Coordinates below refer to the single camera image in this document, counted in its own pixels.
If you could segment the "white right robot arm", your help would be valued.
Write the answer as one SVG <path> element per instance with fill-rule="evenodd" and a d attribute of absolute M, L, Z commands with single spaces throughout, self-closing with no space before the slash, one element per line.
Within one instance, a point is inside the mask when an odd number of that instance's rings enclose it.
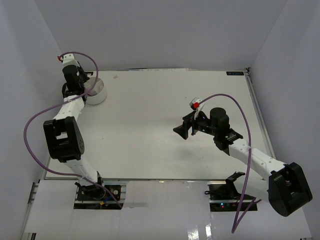
<path fill-rule="evenodd" d="M 254 170 L 261 176 L 249 184 L 248 195 L 262 199 L 281 216 L 287 217 L 313 199 L 311 189 L 300 165 L 281 162 L 251 148 L 242 135 L 234 131 L 223 108 L 215 107 L 207 117 L 203 111 L 194 110 L 182 118 L 182 125 L 173 131 L 183 139 L 191 132 L 213 136 L 217 148 Z"/>

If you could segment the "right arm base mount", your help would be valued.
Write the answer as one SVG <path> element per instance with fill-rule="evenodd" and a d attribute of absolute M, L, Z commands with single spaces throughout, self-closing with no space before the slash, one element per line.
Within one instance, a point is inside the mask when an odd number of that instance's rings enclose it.
<path fill-rule="evenodd" d="M 244 172 L 235 172 L 222 183 L 213 182 L 208 184 L 208 190 L 204 192 L 209 197 L 209 206 L 212 213 L 218 212 L 236 212 L 242 193 L 236 190 L 234 182 L 239 183 L 238 179 L 244 179 Z"/>

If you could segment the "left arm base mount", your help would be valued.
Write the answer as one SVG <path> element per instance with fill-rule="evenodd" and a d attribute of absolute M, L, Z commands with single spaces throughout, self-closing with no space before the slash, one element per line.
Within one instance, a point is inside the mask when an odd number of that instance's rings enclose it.
<path fill-rule="evenodd" d="M 124 205 L 125 190 L 122 185 L 104 185 L 119 204 L 107 191 L 100 187 L 95 185 L 81 186 L 78 182 L 75 185 L 77 186 L 73 205 L 75 210 L 120 210 Z"/>

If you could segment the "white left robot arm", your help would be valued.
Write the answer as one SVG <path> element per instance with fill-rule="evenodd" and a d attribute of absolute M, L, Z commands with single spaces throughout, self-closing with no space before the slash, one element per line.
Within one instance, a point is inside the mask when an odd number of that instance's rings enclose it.
<path fill-rule="evenodd" d="M 45 139 L 50 157 L 68 166 L 79 181 L 79 186 L 88 187 L 88 193 L 99 200 L 105 196 L 106 187 L 101 176 L 84 157 L 85 143 L 77 119 L 86 105 L 85 83 L 89 80 L 85 71 L 75 59 L 64 60 L 63 75 L 66 83 L 62 87 L 66 102 L 58 114 L 43 123 Z"/>

